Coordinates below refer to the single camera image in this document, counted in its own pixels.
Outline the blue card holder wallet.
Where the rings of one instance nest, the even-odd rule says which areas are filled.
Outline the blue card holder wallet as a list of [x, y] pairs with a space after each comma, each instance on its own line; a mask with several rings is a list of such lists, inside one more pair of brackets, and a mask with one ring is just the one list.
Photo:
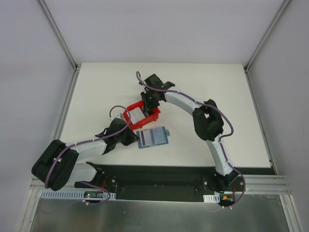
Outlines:
[[[170, 132], [165, 127], [156, 127], [152, 129], [145, 129], [145, 130], [150, 130], [151, 138], [152, 138], [152, 145], [142, 147], [141, 141], [139, 140], [138, 141], [139, 149], [149, 148], [149, 147], [159, 146], [159, 145], [166, 145], [169, 143]], [[140, 130], [137, 131], [137, 136], [139, 136], [140, 138]]]

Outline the red plastic bin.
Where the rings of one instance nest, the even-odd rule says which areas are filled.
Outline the red plastic bin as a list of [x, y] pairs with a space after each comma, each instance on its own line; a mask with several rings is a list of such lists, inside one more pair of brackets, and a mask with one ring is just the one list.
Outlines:
[[[123, 113], [126, 122], [128, 122], [129, 119], [130, 119], [130, 117], [129, 117], [129, 116], [130, 116], [129, 111], [130, 111], [130, 110], [133, 110], [134, 108], [137, 108], [137, 107], [139, 107], [139, 108], [142, 110], [143, 101], [138, 101], [138, 102], [136, 102], [136, 103], [134, 103], [134, 104], [132, 104], [132, 105], [130, 105], [130, 106], [128, 106], [128, 107], [126, 108], [126, 110], [125, 110], [124, 113]], [[160, 113], [161, 113], [161, 111], [160, 111], [158, 108], [156, 108], [156, 109], [154, 110], [154, 114], [152, 114], [152, 115], [150, 115], [150, 116], [148, 116], [148, 117], [145, 117], [145, 119], [143, 119], [142, 121], [138, 122], [137, 124], [133, 124], [133, 123], [130, 121], [129, 127], [130, 127], [130, 129], [131, 129], [132, 131], [137, 130], [137, 129], [141, 129], [143, 126], [145, 126], [145, 125], [147, 125], [147, 124], [149, 124], [149, 123], [151, 123], [151, 122], [157, 121], [158, 118], [159, 118], [159, 114], [160, 114]]]

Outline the grey credit card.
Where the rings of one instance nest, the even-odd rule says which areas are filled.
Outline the grey credit card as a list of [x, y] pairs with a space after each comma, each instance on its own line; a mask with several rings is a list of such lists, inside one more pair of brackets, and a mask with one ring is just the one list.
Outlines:
[[151, 138], [150, 130], [140, 131], [140, 141], [141, 141], [142, 147], [152, 145], [152, 138]]

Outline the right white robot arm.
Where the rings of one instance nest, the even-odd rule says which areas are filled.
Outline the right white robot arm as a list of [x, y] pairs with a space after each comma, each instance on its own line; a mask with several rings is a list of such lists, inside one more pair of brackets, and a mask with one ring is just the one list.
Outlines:
[[228, 166], [223, 151], [219, 150], [219, 136], [223, 134], [223, 119], [213, 100], [197, 103], [197, 99], [183, 93], [174, 83], [163, 83], [156, 74], [146, 80], [141, 79], [136, 72], [139, 84], [145, 86], [140, 94], [143, 101], [143, 112], [151, 115], [159, 106], [160, 101], [171, 103], [186, 111], [193, 117], [194, 129], [197, 136], [205, 141], [211, 151], [217, 172], [217, 185], [221, 190], [229, 190], [235, 184], [230, 175], [233, 169]]

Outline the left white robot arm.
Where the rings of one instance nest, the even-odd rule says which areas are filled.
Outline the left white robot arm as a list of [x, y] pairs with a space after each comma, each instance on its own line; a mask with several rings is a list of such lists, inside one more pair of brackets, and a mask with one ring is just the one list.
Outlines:
[[53, 140], [35, 162], [31, 173], [44, 183], [45, 188], [53, 191], [73, 182], [86, 182], [91, 188], [97, 188], [102, 182], [102, 171], [89, 161], [78, 162], [105, 155], [117, 144], [128, 146], [138, 140], [125, 120], [115, 118], [109, 127], [90, 140], [71, 145], [59, 139]]

